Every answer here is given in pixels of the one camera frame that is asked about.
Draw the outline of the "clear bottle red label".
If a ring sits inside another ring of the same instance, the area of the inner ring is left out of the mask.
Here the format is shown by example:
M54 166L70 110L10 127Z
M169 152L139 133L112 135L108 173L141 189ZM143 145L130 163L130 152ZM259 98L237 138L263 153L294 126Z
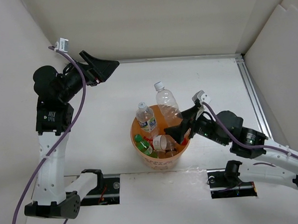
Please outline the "clear bottle red label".
M145 140L147 140L150 145L152 146L152 148L154 150L158 150L158 151L165 151L164 150L164 145L165 145L165 135L158 135L152 139L149 139L149 138L146 138L145 136L143 137Z

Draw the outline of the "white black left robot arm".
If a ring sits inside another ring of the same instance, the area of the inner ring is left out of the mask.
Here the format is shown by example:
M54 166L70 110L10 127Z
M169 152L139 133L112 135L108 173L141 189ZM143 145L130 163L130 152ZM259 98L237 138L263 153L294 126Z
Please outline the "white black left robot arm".
M59 73L52 66L42 66L33 74L34 91L38 96L36 131L40 164L32 202L24 207L25 216L75 219L82 200L90 193L104 189L102 171L85 169L69 186L64 181L64 159L71 128L82 109L77 112L69 101L86 86L105 82L118 68L119 62L79 54L84 63L71 60Z

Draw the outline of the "clear bottle blue yellow label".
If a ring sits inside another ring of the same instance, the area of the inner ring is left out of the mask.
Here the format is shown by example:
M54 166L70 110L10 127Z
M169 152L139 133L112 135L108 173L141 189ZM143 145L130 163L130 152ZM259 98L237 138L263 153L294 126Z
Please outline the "clear bottle blue yellow label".
M150 133L157 128L157 121L155 119L154 112L151 107L146 105L145 102L140 102L138 104L136 119L141 129L146 133Z

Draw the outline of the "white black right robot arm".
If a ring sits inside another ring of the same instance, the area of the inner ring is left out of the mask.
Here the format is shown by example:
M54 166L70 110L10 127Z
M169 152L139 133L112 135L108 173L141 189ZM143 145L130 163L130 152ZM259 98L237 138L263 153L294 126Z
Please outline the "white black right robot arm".
M201 135L222 146L230 146L230 152L244 159L255 160L249 167L241 161L229 160L219 175L209 176L210 187L229 192L242 183L267 182L298 190L298 152L280 145L265 134L243 126L243 118L229 110L215 113L205 102L182 112L180 124L164 129L178 144L186 132L189 138Z

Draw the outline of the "green plastic soda bottle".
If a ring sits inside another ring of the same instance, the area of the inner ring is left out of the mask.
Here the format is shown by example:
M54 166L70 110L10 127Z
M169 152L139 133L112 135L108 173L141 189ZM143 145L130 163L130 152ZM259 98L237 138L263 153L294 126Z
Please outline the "green plastic soda bottle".
M135 145L136 145L137 149L140 152L142 152L143 154L145 154L149 157L158 158L158 155L153 150L152 146L141 135L136 134L133 139L135 141Z

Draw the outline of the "clear crushed unlabelled bottle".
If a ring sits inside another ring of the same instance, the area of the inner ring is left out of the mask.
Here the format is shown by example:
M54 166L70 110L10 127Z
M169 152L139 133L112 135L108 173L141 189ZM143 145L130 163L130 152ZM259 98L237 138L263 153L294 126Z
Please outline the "clear crushed unlabelled bottle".
M182 115L173 93L161 81L155 83L154 87L157 105L168 127L178 126L182 122Z

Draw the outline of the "clear bottle black cap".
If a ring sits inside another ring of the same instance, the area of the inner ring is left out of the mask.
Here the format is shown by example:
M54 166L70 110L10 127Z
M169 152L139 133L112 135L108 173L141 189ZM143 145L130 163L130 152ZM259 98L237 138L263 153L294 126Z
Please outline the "clear bottle black cap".
M165 135L165 156L166 158L173 157L178 154L177 143L176 141L170 136Z

